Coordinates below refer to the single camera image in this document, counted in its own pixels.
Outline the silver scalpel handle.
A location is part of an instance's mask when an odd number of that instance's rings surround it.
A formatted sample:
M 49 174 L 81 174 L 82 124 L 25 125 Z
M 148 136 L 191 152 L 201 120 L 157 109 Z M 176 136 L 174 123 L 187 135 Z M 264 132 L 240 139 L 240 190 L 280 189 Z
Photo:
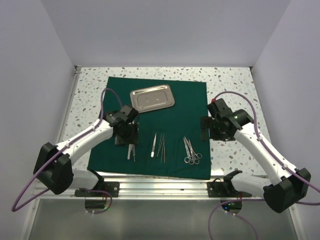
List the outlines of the silver scalpel handle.
M 128 145 L 128 152 L 127 152 L 127 159 L 128 159 L 128 160 L 131 158 L 132 148 L 133 148 L 133 145 L 132 145 L 132 144 L 129 144 L 129 145 Z
M 134 144 L 132 144 L 131 147 L 131 152 L 132 152 L 132 156 L 133 156 L 133 161 L 136 161 L 136 146 Z

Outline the silver pointed tweezers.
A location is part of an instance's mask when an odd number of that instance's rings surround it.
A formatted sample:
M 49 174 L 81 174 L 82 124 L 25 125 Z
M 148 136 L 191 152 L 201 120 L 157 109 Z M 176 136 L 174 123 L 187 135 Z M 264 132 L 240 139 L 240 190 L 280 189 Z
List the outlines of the silver pointed tweezers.
M 165 163 L 166 162 L 165 135 L 162 136 L 161 147 L 162 147 L 162 149 L 161 149 L 160 162 Z
M 162 142 L 163 142 L 163 134 L 160 135 L 160 140 L 159 140 L 159 145 L 158 145 L 158 150 L 157 150 L 157 154 L 156 154 L 156 157 L 159 156 L 160 154 L 160 150 L 161 150 L 161 147 L 162 147 Z

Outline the silver surgical scissors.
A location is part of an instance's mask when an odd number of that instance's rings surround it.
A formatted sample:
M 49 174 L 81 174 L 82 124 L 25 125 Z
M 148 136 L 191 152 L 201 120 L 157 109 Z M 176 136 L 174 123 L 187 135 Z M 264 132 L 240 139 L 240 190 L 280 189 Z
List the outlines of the silver surgical scissors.
M 202 155 L 200 153 L 195 153 L 190 140 L 187 140 L 187 145 L 189 147 L 189 155 L 185 158 L 185 162 L 190 165 L 198 165 Z
M 187 141 L 186 137 L 183 138 L 183 142 L 184 142 L 184 147 L 185 147 L 185 151 L 186 151 L 186 157 L 184 158 L 184 162 L 187 164 L 193 165 L 195 162 L 191 157 L 191 152 L 190 152 L 188 141 Z

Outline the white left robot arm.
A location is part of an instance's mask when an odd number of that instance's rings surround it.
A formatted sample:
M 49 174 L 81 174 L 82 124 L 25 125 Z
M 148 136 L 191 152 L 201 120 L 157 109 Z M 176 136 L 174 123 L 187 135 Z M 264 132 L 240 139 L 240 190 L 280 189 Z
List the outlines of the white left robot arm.
M 105 190 L 102 176 L 94 170 L 77 170 L 73 165 L 98 144 L 114 139 L 116 146 L 135 145 L 139 125 L 138 111 L 130 105 L 121 110 L 101 113 L 100 118 L 84 131 L 56 145 L 44 144 L 39 152 L 34 176 L 51 192 L 59 195 L 67 189 L 87 191 L 99 196 Z

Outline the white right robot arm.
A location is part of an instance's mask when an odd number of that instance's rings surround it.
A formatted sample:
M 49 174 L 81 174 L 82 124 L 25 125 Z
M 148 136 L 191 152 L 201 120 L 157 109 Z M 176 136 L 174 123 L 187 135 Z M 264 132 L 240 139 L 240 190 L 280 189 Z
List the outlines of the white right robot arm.
M 310 172 L 298 169 L 265 140 L 245 110 L 232 111 L 222 98 L 212 100 L 207 109 L 210 115 L 200 119 L 202 141 L 238 141 L 267 175 L 262 178 L 234 170 L 222 181 L 207 185 L 209 196 L 226 198 L 247 193 L 264 199 L 273 211 L 281 213 L 307 195 Z

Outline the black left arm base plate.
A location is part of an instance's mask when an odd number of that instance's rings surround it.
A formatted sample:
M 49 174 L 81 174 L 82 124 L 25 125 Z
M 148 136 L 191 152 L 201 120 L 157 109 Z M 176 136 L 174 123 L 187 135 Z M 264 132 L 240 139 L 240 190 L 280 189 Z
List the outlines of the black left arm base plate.
M 120 183 L 118 181 L 100 181 L 93 189 L 77 189 L 74 193 L 74 196 L 84 198 L 106 197 L 107 194 L 103 193 L 102 191 L 109 193 L 111 197 L 118 197 L 120 191 Z

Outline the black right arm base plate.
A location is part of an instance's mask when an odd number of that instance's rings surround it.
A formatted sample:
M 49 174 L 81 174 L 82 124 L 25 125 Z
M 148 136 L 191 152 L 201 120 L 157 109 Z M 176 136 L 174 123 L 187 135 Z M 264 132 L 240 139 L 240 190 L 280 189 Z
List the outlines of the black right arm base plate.
M 215 178 L 206 183 L 209 198 L 250 198 L 253 195 L 247 192 L 235 190 L 230 180 Z

